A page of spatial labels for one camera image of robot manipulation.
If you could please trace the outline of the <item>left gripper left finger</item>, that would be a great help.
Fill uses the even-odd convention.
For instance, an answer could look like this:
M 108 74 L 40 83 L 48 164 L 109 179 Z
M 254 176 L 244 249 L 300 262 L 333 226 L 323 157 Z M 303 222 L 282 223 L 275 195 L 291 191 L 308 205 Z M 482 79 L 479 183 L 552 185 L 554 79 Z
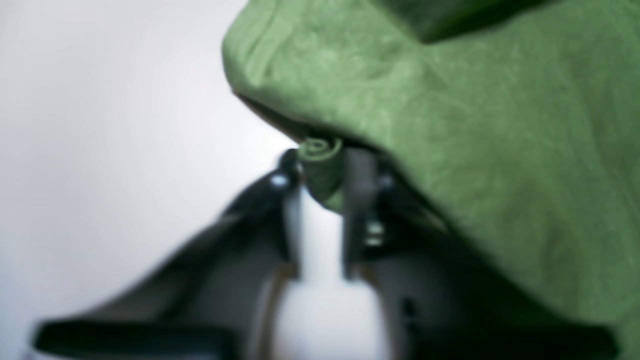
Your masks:
M 282 285 L 298 267 L 297 151 L 244 189 L 157 269 L 87 312 L 49 319 L 35 356 L 263 360 Z

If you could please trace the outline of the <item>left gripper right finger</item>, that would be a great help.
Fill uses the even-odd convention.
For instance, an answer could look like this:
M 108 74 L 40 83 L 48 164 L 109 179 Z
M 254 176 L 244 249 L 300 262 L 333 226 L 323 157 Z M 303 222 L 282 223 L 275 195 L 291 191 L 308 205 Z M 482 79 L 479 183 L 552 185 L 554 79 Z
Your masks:
M 397 360 L 615 360 L 603 325 L 558 315 L 499 273 L 365 148 L 345 151 L 343 264 L 370 283 Z

